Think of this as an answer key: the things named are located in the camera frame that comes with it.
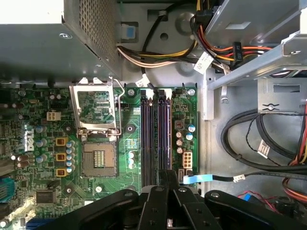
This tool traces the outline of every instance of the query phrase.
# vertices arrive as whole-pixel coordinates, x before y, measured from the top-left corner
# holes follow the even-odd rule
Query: expansion slot
[[[142,187],[155,184],[154,107],[152,98],[141,91],[141,168]]]
[[[172,112],[171,100],[159,90],[158,100],[158,169],[172,168]]]

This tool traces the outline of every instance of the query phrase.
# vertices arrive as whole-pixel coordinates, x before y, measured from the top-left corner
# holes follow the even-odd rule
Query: integrated circuit
[[[86,143],[83,146],[84,176],[116,176],[116,144]]]
[[[37,204],[53,204],[55,203],[55,192],[51,190],[36,191]]]

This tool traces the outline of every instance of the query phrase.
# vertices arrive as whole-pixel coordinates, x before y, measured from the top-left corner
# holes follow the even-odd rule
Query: perforated metal
[[[80,0],[79,24],[113,67],[117,65],[114,0]]]

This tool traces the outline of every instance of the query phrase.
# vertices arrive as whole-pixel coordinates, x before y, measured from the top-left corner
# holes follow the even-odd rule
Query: white label
[[[264,142],[264,140],[261,140],[257,153],[267,159],[269,151],[270,147],[267,145],[267,143]]]
[[[211,57],[208,53],[203,52],[200,59],[197,61],[196,65],[194,66],[194,69],[198,73],[204,74],[207,68],[212,63],[212,61],[213,61],[213,57]]]
[[[239,176],[234,176],[234,182],[237,183],[239,181],[243,181],[245,180],[245,175],[242,174],[242,175],[239,175]]]

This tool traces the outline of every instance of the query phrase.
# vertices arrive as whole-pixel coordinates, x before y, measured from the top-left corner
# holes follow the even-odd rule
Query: yellow wire
[[[305,148],[305,154],[304,154],[304,158],[301,160],[301,164],[305,162],[305,160],[307,159],[307,145],[306,145],[306,148]]]

